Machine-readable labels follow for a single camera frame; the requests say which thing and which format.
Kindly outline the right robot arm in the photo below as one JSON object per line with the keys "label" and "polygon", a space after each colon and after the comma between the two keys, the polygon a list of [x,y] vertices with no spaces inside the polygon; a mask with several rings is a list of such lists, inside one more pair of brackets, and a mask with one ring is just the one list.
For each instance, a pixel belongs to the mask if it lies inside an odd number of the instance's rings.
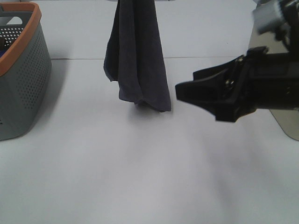
{"label": "right robot arm", "polygon": [[192,81],[176,85],[178,100],[225,122],[257,109],[298,109],[299,3],[271,0],[252,14],[257,33],[273,32],[286,52],[270,54],[266,46],[254,47],[228,63],[196,71]]}

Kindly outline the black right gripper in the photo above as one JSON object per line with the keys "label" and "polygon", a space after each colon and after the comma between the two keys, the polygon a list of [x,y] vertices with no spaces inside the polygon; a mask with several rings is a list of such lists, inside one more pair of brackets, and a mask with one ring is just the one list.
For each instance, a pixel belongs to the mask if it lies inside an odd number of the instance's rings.
{"label": "black right gripper", "polygon": [[[291,53],[270,54],[254,47],[246,55],[193,72],[193,81],[175,86],[177,100],[198,106],[217,121],[236,122],[258,109],[299,109],[299,58]],[[230,72],[231,92],[225,96],[215,81],[200,81]]]}

